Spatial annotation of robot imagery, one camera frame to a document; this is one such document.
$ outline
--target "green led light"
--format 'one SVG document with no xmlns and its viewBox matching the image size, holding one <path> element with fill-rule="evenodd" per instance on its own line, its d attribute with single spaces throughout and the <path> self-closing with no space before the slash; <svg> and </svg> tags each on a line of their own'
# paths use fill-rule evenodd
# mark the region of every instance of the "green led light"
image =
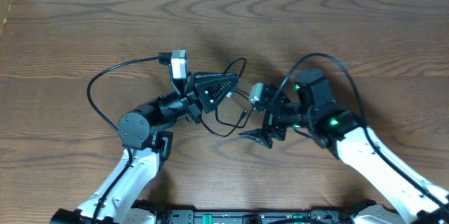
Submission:
<svg viewBox="0 0 449 224">
<path fill-rule="evenodd" d="M 336 120 L 336 119 L 330 119 L 330 125 L 331 126 L 335 126 L 335 125 L 338 125 L 339 124 L 339 122 Z"/>
<path fill-rule="evenodd" d="M 203 224 L 212 224 L 212 214 L 203 215 Z"/>
<path fill-rule="evenodd" d="M 269 114 L 268 126 L 271 126 L 272 124 L 273 124 L 273 114 Z"/>
<path fill-rule="evenodd" d="M 301 215 L 294 215 L 293 218 L 302 218 L 302 216 Z"/>
</svg>

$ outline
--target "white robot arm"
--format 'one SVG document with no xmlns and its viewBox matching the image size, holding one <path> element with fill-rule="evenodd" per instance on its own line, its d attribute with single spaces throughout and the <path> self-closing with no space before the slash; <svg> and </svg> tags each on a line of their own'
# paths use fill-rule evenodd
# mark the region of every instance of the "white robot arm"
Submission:
<svg viewBox="0 0 449 224">
<path fill-rule="evenodd" d="M 107 177 L 104 183 L 96 190 L 92 196 L 80 204 L 77 209 L 80 210 L 83 218 L 92 218 L 98 204 L 98 200 L 105 193 L 107 188 L 115 178 L 123 171 L 124 166 L 129 160 L 128 152 L 123 151 L 123 156 L 115 169 Z M 145 150 L 134 150 L 132 163 L 129 169 L 111 188 L 109 196 L 103 202 L 103 208 L 97 215 L 98 220 L 104 220 L 106 217 L 114 220 L 115 223 L 126 223 L 126 215 L 131 209 L 134 201 L 137 199 L 140 191 L 148 182 L 155 177 L 159 171 L 159 153 L 155 153 L 151 148 Z M 138 223 L 154 223 L 156 216 L 152 213 L 146 213 L 140 216 Z"/>
<path fill-rule="evenodd" d="M 433 184 L 410 168 L 379 140 L 372 129 L 368 128 L 368 132 L 373 142 L 378 146 L 378 149 L 396 167 L 408 174 L 410 178 L 419 183 L 444 204 L 449 202 L 447 198 L 449 192 L 447 190 Z M 345 164 L 352 166 L 368 179 L 391 202 L 405 223 L 414 223 L 417 221 L 419 212 L 421 211 L 432 213 L 439 208 L 438 205 L 428 197 L 425 197 L 380 158 L 369 144 L 361 127 L 346 133 L 344 140 L 337 141 L 336 143 L 338 157 Z M 388 223 L 384 217 L 380 214 L 370 213 L 367 209 L 355 217 L 354 222 Z"/>
</svg>

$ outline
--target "black cable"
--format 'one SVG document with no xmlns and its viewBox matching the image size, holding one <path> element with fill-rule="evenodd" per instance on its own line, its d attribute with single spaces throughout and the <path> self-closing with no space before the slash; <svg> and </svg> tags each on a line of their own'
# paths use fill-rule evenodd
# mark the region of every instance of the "black cable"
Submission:
<svg viewBox="0 0 449 224">
<path fill-rule="evenodd" d="M 241 89 L 237 89 L 237 91 L 240 91 L 242 94 L 246 95 L 247 97 L 250 95 L 248 92 L 241 90 Z"/>
<path fill-rule="evenodd" d="M 314 220 L 311 218 L 288 218 L 285 220 L 277 220 L 268 224 L 287 224 L 287 223 L 311 223 L 311 224 L 325 224 L 322 221 Z"/>
<path fill-rule="evenodd" d="M 304 136 L 304 137 L 307 137 L 307 138 L 309 138 L 309 139 L 315 140 L 315 137 L 309 135 L 308 133 L 301 132 L 301 131 L 299 131 L 299 130 L 297 130 L 297 129 L 293 129 L 293 130 L 294 130 L 294 132 L 300 134 L 301 136 Z"/>
<path fill-rule="evenodd" d="M 128 61 L 128 62 L 123 62 L 123 63 L 120 63 L 118 65 L 112 66 L 112 67 L 107 68 L 107 69 L 103 70 L 102 72 L 96 74 L 91 79 L 89 84 L 87 85 L 87 99 L 89 100 L 89 103 L 91 104 L 92 108 L 98 113 L 98 115 L 100 115 L 100 117 L 102 117 L 102 119 L 104 119 L 106 121 L 106 123 L 108 123 L 112 127 L 112 129 L 114 129 L 114 131 L 119 136 L 120 136 L 120 134 L 119 134 L 118 128 L 100 111 L 100 109 L 98 109 L 97 105 L 95 105 L 95 103 L 92 100 L 91 88 L 92 88 L 93 82 L 95 80 L 97 80 L 99 77 L 101 77 L 102 75 L 104 75 L 104 74 L 106 74 L 108 72 L 111 72 L 112 70 L 118 69 L 120 67 L 123 67 L 123 66 L 126 66 L 126 65 L 130 65 L 130 64 L 133 64 L 133 63 L 147 62 L 147 61 L 156 60 L 156 59 L 158 59 L 158 57 L 137 59 L 137 60 L 131 60 L 131 61 Z M 101 196 L 101 198 L 98 200 L 97 206 L 95 207 L 95 210 L 93 212 L 91 223 L 95 223 L 96 222 L 97 216 L 98 216 L 98 214 L 100 212 L 100 209 L 103 206 L 103 202 L 105 202 L 105 200 L 107 198 L 107 195 L 112 190 L 112 188 L 117 184 L 117 182 L 120 180 L 120 178 L 123 176 L 123 174 L 131 166 L 131 163 L 132 163 L 132 160 L 133 160 L 133 153 L 131 152 L 131 150 L 129 148 L 126 148 L 126 150 L 128 151 L 128 161 L 126 162 L 126 165 L 123 168 L 123 170 L 121 170 L 121 172 L 118 174 L 118 176 L 114 179 L 114 181 L 112 181 L 112 183 L 109 185 L 109 187 L 105 190 L 105 193 L 103 193 L 103 196 Z"/>
<path fill-rule="evenodd" d="M 156 59 L 158 59 L 157 56 L 153 57 L 153 58 L 144 58 L 144 59 L 131 60 L 131 61 L 128 61 L 128 62 L 123 62 L 123 63 L 120 63 L 118 65 L 112 66 L 112 67 L 107 68 L 107 69 L 103 70 L 102 72 L 98 73 L 96 76 L 94 76 L 91 79 L 91 81 L 89 82 L 89 84 L 87 85 L 87 99 L 89 100 L 89 103 L 91 104 L 92 108 L 98 113 L 98 115 L 100 115 L 100 117 L 102 117 L 102 119 L 104 119 L 104 121 L 106 123 L 108 123 L 115 130 L 115 132 L 117 134 L 119 134 L 119 130 L 117 129 L 117 127 L 98 109 L 98 107 L 95 105 L 95 103 L 92 100 L 91 88 L 92 88 L 93 82 L 95 80 L 97 80 L 99 77 L 101 77 L 102 75 L 104 75 L 104 74 L 106 74 L 108 72 L 111 72 L 112 70 L 118 69 L 120 67 L 123 67 L 123 66 L 126 66 L 126 65 L 130 65 L 130 64 L 133 64 L 133 63 L 147 62 L 147 61 L 156 60 Z"/>
<path fill-rule="evenodd" d="M 239 79 L 240 79 L 241 75 L 243 74 L 243 71 L 245 70 L 245 66 L 246 66 L 246 58 L 237 58 L 237 59 L 233 60 L 233 61 L 226 67 L 226 69 L 224 70 L 223 74 L 226 74 L 226 72 L 229 70 L 229 68 L 231 68 L 231 66 L 232 66 L 234 63 L 236 63 L 236 62 L 238 62 L 238 61 L 240 61 L 240 60 L 243 61 L 243 66 L 241 67 L 240 73 L 239 73 Z"/>
<path fill-rule="evenodd" d="M 243 118 L 244 118 L 245 116 L 246 116 L 246 110 L 243 111 L 242 114 L 240 115 L 240 119 L 239 119 L 239 122 L 237 122 L 237 125 L 239 125 L 239 123 L 243 120 Z M 220 134 L 214 132 L 212 129 L 210 129 L 210 128 L 208 127 L 208 125 L 206 125 L 206 123 L 204 123 L 203 119 L 200 119 L 200 120 L 201 120 L 201 123 L 203 124 L 204 128 L 205 128 L 207 131 L 209 131 L 209 133 L 212 133 L 214 136 L 217 136 L 217 137 L 220 137 L 220 138 L 225 138 L 225 137 L 230 136 L 230 135 L 237 129 L 237 127 L 235 126 L 229 133 L 227 133 L 227 134 L 225 134 L 225 135 L 220 135 Z"/>
<path fill-rule="evenodd" d="M 361 117 L 361 127 L 363 129 L 363 132 L 365 133 L 365 137 L 367 139 L 367 141 L 370 143 L 370 146 L 374 149 L 375 153 L 379 155 L 379 157 L 385 162 L 387 163 L 388 166 L 390 166 L 395 172 L 397 172 L 397 174 L 399 174 L 404 180 L 406 180 L 407 182 L 409 182 L 416 190 L 418 190 L 419 192 L 421 192 L 424 196 L 428 197 L 433 203 L 435 203 L 438 207 L 440 207 L 441 209 L 443 209 L 443 211 L 445 211 L 447 214 L 449 214 L 449 209 L 446 208 L 445 204 L 443 202 L 441 202 L 439 199 L 437 199 L 435 196 L 433 196 L 427 189 L 421 187 L 421 185 L 419 185 L 416 181 L 414 181 L 411 177 L 409 177 L 407 174 L 405 174 L 402 170 L 400 170 L 398 167 L 396 167 L 396 165 L 394 165 L 381 151 L 380 148 L 378 146 L 376 146 L 376 144 L 374 144 L 373 140 L 371 139 L 371 137 L 369 136 L 368 130 L 367 130 L 367 126 L 366 126 L 366 117 L 365 117 L 365 110 L 363 108 L 363 103 L 362 100 L 360 98 L 360 95 L 358 94 L 358 89 L 356 87 L 356 84 L 354 83 L 354 80 L 352 79 L 351 75 L 349 74 L 349 72 L 346 70 L 346 68 L 343 66 L 343 64 L 341 62 L 339 62 L 337 59 L 335 59 L 334 57 L 330 56 L 330 55 L 326 55 L 323 53 L 311 53 L 309 55 L 306 55 L 304 57 L 302 57 L 301 59 L 299 59 L 295 65 L 292 67 L 292 69 L 289 71 L 289 73 L 287 74 L 286 78 L 283 80 L 281 86 L 279 87 L 278 91 L 274 94 L 274 97 L 269 101 L 272 102 L 273 100 L 275 100 L 277 98 L 277 96 L 279 95 L 279 93 L 282 91 L 282 88 L 286 85 L 287 81 L 289 80 L 289 78 L 291 77 L 292 73 L 296 70 L 296 68 L 303 63 L 305 60 L 311 58 L 311 57 L 322 57 L 322 58 L 327 58 L 329 60 L 331 60 L 334 64 L 336 64 L 341 71 L 344 73 L 344 75 L 346 76 L 346 78 L 348 79 L 349 83 L 351 84 L 352 90 L 354 92 L 354 95 L 356 96 L 357 99 L 357 103 L 358 103 L 358 109 L 360 112 L 360 117 Z"/>
<path fill-rule="evenodd" d="M 242 65 L 242 67 L 241 67 L 241 69 L 240 69 L 240 73 L 239 73 L 239 79 L 240 79 L 240 78 L 241 78 L 241 75 L 243 74 L 243 71 L 245 70 L 245 66 L 246 66 L 246 58 L 237 58 L 237 59 L 233 60 L 233 61 L 226 67 L 226 69 L 224 69 L 223 75 L 227 73 L 227 71 L 231 68 L 231 66 L 232 66 L 235 62 L 238 62 L 238 61 L 240 61 L 240 60 L 243 61 L 243 65 Z M 247 97 L 246 95 L 244 95 L 242 92 L 240 92 L 240 91 L 235 91 L 235 92 L 236 92 L 237 94 L 239 94 L 240 96 L 242 96 L 243 98 L 245 98 L 246 100 L 248 100 L 248 97 Z M 249 118 L 250 118 L 250 115 L 253 113 L 253 110 L 254 110 L 254 105 L 251 107 L 251 110 L 250 110 L 249 113 L 247 113 L 246 111 L 243 111 L 243 112 L 241 113 L 241 115 L 240 115 L 240 119 L 237 121 L 237 123 L 236 123 L 235 125 L 233 125 L 233 124 L 229 124 L 229 123 L 220 121 L 220 119 L 218 118 L 218 107 L 215 108 L 215 120 L 216 120 L 218 123 L 220 123 L 220 124 L 223 124 L 223 125 L 225 125 L 225 126 L 231 126 L 231 127 L 233 128 L 229 133 L 227 133 L 227 134 L 225 134 L 225 135 L 220 135 L 219 133 L 214 132 L 214 130 L 210 129 L 210 127 L 208 127 L 208 125 L 207 125 L 203 120 L 201 120 L 201 123 L 203 124 L 204 128 L 206 128 L 206 130 L 209 131 L 210 133 L 212 133 L 214 136 L 224 138 L 224 137 L 230 136 L 236 129 L 242 129 L 242 128 L 244 128 L 244 127 L 246 126 L 246 123 L 248 122 L 248 120 L 249 120 Z M 239 126 L 240 122 L 243 120 L 243 118 L 244 118 L 245 116 L 246 116 L 245 122 L 243 123 L 242 126 Z"/>
<path fill-rule="evenodd" d="M 240 91 L 236 91 L 237 94 L 239 94 L 240 96 L 242 96 L 243 98 L 245 98 L 246 100 L 248 100 L 248 96 L 246 96 L 245 94 L 243 94 Z"/>
</svg>

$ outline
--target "wood grain surface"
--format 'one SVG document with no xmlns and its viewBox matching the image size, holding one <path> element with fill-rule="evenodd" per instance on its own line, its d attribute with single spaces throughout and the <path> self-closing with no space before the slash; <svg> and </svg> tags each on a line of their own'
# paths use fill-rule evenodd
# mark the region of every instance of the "wood grain surface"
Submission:
<svg viewBox="0 0 449 224">
<path fill-rule="evenodd" d="M 301 55 L 328 53 L 354 76 L 368 123 L 402 159 L 449 187 L 449 0 L 14 0 L 0 41 L 0 223 L 45 223 L 75 209 L 115 167 L 121 141 L 86 86 L 106 67 L 185 48 L 192 72 L 248 59 L 241 88 L 279 84 Z M 322 67 L 355 109 L 338 68 Z M 294 98 L 292 86 L 287 93 Z M 99 108 L 124 113 L 171 91 L 157 62 L 107 74 Z M 223 102 L 235 121 L 248 105 Z M 225 133 L 206 115 L 210 126 Z M 256 114 L 248 128 L 258 127 Z M 272 150 L 179 122 L 170 159 L 139 198 L 198 209 L 309 209 L 386 199 L 351 167 L 292 131 Z"/>
</svg>

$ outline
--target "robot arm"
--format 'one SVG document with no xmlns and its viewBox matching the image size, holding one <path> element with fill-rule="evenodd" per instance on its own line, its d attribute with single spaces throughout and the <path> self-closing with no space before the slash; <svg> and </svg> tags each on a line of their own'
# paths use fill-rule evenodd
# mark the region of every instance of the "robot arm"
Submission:
<svg viewBox="0 0 449 224">
<path fill-rule="evenodd" d="M 372 129 L 368 129 L 368 132 L 379 150 L 396 167 L 407 173 L 441 202 L 448 203 L 447 190 L 428 181 L 405 164 L 379 140 Z M 391 202 L 406 223 L 414 223 L 426 213 L 438 211 L 438 205 L 415 189 L 375 153 L 361 127 L 346 133 L 344 140 L 337 141 L 336 144 L 338 157 L 368 179 Z M 374 220 L 380 217 L 361 214 L 354 220 L 356 223 L 375 223 Z"/>
<path fill-rule="evenodd" d="M 87 201 L 75 211 L 58 210 L 50 223 L 126 223 L 130 209 L 139 211 L 131 207 L 140 191 L 170 155 L 173 133 L 165 130 L 188 117 L 188 121 L 201 123 L 202 112 L 215 110 L 239 83 L 236 73 L 191 74 L 184 50 L 160 53 L 158 57 L 162 65 L 169 66 L 175 91 L 143 103 L 120 118 L 117 131 L 132 158 L 125 150 L 116 168 Z M 138 222 L 153 224 L 155 215 L 144 214 Z"/>
<path fill-rule="evenodd" d="M 93 217 L 99 198 L 105 193 L 118 174 L 122 172 L 128 158 L 128 152 L 126 150 L 123 151 L 120 162 L 100 188 L 88 200 L 77 207 L 81 212 L 82 218 L 89 219 Z M 133 162 L 130 168 L 125 171 L 109 192 L 109 196 L 103 202 L 103 208 L 97 215 L 97 219 L 104 220 L 109 218 L 115 223 L 123 223 L 140 191 L 158 173 L 160 161 L 160 153 L 155 153 L 150 148 L 134 150 Z M 141 223 L 154 223 L 155 221 L 154 214 L 148 213 L 145 218 L 146 220 Z"/>
<path fill-rule="evenodd" d="M 390 151 L 372 129 L 367 128 L 370 143 L 361 119 L 338 105 L 322 70 L 303 70 L 295 78 L 295 90 L 301 103 L 291 103 L 283 92 L 272 85 L 254 85 L 249 99 L 259 111 L 266 111 L 264 121 L 262 128 L 241 135 L 271 148 L 272 139 L 285 140 L 287 128 L 305 127 L 311 134 L 309 137 L 319 147 L 328 149 L 335 158 L 365 176 L 391 202 L 406 223 L 448 221 L 449 192 L 416 173 Z M 445 209 L 423 195 L 400 173 L 417 183 L 427 192 L 427 196 L 445 204 Z M 361 213 L 351 218 L 355 223 L 389 223 L 383 217 L 380 214 Z"/>
</svg>

